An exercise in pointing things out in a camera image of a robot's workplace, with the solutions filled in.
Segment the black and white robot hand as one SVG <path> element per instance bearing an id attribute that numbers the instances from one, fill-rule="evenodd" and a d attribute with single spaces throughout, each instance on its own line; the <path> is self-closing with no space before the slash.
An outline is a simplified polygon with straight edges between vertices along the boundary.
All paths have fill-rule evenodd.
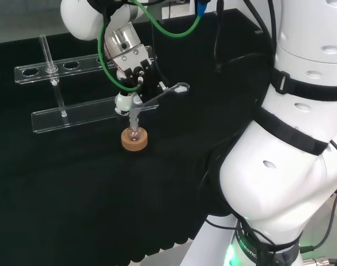
<path id="1" fill-rule="evenodd" d="M 148 106 L 168 89 L 168 81 L 157 67 L 156 56 L 150 52 L 140 44 L 112 59 L 120 89 L 115 98 L 117 114 L 127 116 L 132 109 Z"/>

